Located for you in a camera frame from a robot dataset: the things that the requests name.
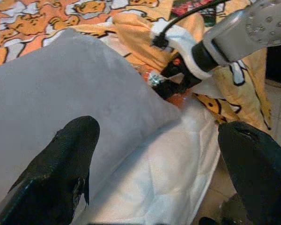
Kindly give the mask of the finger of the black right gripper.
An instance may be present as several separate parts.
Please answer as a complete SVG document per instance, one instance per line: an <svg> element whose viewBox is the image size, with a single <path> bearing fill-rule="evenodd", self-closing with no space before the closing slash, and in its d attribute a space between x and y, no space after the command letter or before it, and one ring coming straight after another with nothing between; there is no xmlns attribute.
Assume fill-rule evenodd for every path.
<svg viewBox="0 0 281 225"><path fill-rule="evenodd" d="M151 71L149 73L148 84L163 99L171 97L178 89L177 83L155 71Z"/></svg>

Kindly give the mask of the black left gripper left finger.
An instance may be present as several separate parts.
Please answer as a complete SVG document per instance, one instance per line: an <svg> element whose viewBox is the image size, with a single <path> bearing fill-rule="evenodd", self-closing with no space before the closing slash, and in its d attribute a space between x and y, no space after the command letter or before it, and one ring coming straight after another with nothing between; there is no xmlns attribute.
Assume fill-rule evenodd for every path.
<svg viewBox="0 0 281 225"><path fill-rule="evenodd" d="M68 122L29 163L0 202L0 225L68 225L81 197L100 134L91 116Z"/></svg>

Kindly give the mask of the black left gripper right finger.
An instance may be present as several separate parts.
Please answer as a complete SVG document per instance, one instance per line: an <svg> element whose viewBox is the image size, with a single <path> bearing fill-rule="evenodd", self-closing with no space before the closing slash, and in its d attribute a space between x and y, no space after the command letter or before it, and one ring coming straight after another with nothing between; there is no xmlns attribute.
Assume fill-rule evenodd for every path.
<svg viewBox="0 0 281 225"><path fill-rule="evenodd" d="M218 143L232 183L255 225L281 225L281 146L241 121L221 124Z"/></svg>

